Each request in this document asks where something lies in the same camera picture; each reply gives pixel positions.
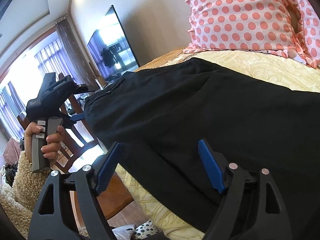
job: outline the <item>hand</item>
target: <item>hand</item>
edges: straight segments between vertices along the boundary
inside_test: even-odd
[[[26,151],[27,159],[32,163],[32,135],[34,133],[39,133],[42,129],[41,125],[37,125],[32,122],[28,125],[26,131],[24,132],[24,149]],[[44,153],[44,157],[51,160],[57,160],[58,150],[61,148],[61,142],[63,141],[63,134],[65,132],[62,126],[58,126],[57,133],[53,133],[47,136],[48,145],[45,145],[41,148],[41,151]]]

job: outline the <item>metal screw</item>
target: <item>metal screw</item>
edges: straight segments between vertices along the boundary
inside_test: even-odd
[[[85,165],[85,166],[82,167],[82,170],[83,171],[89,171],[89,170],[91,170],[91,166],[90,165]]]
[[[229,168],[232,170],[236,170],[236,169],[238,169],[238,165],[236,163],[230,163]]]
[[[57,170],[54,170],[54,171],[51,171],[51,176],[57,176],[59,174],[59,171]]]
[[[269,171],[268,169],[266,169],[266,168],[263,168],[263,169],[261,170],[261,172],[262,172],[262,174],[264,174],[264,175],[268,175],[268,174],[270,173],[270,171]]]

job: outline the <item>gray handle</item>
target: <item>gray handle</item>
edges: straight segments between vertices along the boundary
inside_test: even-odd
[[[43,129],[40,133],[32,135],[32,172],[40,173],[50,170],[50,161],[43,157],[41,148],[47,145],[47,136],[56,133],[57,127],[62,125],[63,119],[54,116],[49,119],[37,120],[36,123],[42,125]]]

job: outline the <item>bedsheet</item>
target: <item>bedsheet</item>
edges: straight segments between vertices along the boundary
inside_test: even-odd
[[[161,66],[149,65],[148,68],[177,64],[191,57],[202,58],[253,78],[288,87],[291,90],[320,93],[320,69],[307,68],[293,59],[272,54],[239,50],[179,54]],[[140,204],[145,215],[152,220],[159,230],[162,229],[168,238],[171,240],[200,240],[203,238],[204,234],[202,232],[168,210],[121,165],[118,164],[116,172],[133,198]]]

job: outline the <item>white ceiling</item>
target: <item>white ceiling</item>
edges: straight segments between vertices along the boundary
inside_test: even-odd
[[[32,36],[67,14],[68,5],[69,0],[12,1],[0,21],[0,75],[6,60]]]

